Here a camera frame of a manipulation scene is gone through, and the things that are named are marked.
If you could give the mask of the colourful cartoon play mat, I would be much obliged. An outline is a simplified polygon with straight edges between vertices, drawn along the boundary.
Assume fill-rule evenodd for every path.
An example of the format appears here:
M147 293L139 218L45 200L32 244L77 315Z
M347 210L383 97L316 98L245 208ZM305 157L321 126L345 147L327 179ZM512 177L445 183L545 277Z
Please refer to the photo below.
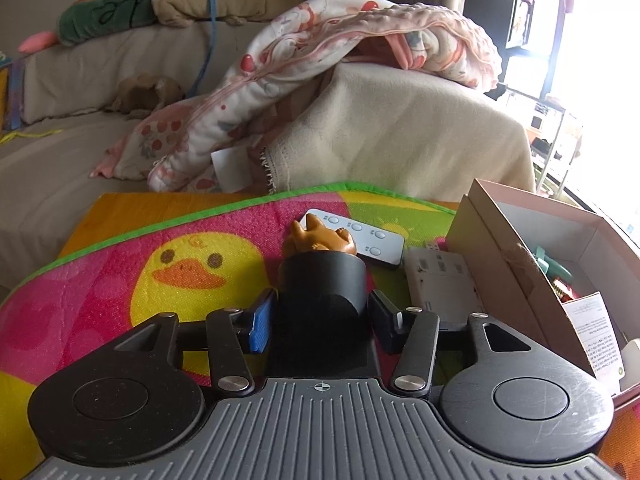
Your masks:
M309 209L378 226L410 246L445 234L454 218L372 186L331 184L187 214L55 263L1 308L2 477L22 478L41 462L27 419L40 382L157 313L193 322L250 306L276 284L283 237Z

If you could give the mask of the cream lotion tube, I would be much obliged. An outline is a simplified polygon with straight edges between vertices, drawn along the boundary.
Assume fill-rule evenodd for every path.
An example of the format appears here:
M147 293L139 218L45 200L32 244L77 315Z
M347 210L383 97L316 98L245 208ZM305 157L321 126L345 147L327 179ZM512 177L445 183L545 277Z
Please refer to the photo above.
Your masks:
M620 380L620 390L626 391L640 384L640 339L628 341L620 355L625 371L624 377Z

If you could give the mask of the green plush toy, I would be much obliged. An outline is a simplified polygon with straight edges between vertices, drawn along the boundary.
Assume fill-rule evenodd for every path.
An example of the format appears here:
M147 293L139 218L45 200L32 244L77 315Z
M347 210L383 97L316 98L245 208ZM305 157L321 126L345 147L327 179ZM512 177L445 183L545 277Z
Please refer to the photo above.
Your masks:
M55 30L26 38L18 52L34 54L57 44L73 47L157 23L152 0L78 0L58 17Z

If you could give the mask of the metal shelf rack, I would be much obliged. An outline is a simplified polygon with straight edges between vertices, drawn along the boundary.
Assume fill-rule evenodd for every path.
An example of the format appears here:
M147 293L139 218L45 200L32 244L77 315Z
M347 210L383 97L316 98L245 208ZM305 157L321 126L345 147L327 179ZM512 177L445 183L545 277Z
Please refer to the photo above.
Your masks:
M560 104L499 84L498 102L525 128L538 194L574 202L566 185L580 151L584 128Z

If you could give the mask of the grey white electronic device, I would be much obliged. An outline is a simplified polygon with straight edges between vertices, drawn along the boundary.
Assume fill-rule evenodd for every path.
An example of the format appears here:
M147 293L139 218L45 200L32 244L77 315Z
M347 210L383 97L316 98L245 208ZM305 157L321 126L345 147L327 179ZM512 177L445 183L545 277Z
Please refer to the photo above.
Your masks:
M408 247L402 264L411 304L435 313L441 330L462 330L470 314L485 311L462 255Z

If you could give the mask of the teal plastic toy tool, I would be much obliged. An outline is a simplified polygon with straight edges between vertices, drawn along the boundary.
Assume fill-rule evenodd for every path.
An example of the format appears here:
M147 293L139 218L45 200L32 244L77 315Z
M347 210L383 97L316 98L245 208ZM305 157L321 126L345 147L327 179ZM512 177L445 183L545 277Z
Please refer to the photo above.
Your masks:
M539 269L547 275L550 282L558 278L567 285L573 283L573 274L570 273L570 270L559 263L559 261L548 256L544 248L536 246L533 251L533 256Z

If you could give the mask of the pink floral blanket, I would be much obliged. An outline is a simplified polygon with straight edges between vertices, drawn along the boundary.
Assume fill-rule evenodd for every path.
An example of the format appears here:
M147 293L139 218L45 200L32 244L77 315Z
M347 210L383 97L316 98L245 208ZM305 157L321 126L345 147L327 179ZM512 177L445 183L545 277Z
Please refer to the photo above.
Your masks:
M111 146L92 176L145 180L154 192L223 192L254 182L244 126L343 60L388 63L489 91L501 58L488 33L446 6L307 0L275 18L207 96L152 113Z

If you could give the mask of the black cone with orange figurine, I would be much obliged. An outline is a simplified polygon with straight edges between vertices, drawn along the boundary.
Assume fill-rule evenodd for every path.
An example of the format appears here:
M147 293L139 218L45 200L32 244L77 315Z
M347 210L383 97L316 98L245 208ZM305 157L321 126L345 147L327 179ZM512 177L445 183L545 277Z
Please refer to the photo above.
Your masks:
M266 373L277 378L367 378L381 374L368 272L345 228L308 212L282 245Z

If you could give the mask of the pink cardboard box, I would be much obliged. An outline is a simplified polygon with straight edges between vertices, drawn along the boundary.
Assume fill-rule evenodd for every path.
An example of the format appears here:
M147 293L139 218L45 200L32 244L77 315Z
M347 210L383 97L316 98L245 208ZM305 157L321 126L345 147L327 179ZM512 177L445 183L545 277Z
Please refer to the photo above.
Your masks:
M590 373L611 373L618 410L639 378L618 357L639 339L639 249L602 216L476 180L446 235L484 310Z

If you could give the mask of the white printed carton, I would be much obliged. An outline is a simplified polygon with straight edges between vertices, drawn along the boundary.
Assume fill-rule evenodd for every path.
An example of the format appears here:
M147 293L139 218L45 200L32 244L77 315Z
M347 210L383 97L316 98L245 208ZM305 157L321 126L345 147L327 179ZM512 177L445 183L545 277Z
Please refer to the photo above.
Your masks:
M600 292L564 302L563 309L585 351L594 377L619 386L625 376L623 359Z

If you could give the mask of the beige covered sofa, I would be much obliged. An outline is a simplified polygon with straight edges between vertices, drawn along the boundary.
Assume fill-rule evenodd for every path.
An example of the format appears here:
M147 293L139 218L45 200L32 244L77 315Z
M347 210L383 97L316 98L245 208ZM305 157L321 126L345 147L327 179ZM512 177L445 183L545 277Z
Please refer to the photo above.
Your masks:
M152 159L128 156L128 179L96 174L122 144L165 154L186 120L113 113L56 120L52 136L1 150L1 287L53 261L106 193L143 192ZM476 179L530 191L524 127L476 90L429 74L341 63L252 118L261 193L360 182L420 200L456 202Z

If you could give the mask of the white remote control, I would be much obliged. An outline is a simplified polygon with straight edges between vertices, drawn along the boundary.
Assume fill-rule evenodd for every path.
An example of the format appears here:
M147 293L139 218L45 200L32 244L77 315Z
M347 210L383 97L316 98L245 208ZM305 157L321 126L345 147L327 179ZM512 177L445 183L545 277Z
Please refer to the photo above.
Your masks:
M360 257L397 268L402 261L405 239L394 232L320 209L309 209L300 223L306 228L306 214L314 214L324 226L332 230L345 228L355 241Z

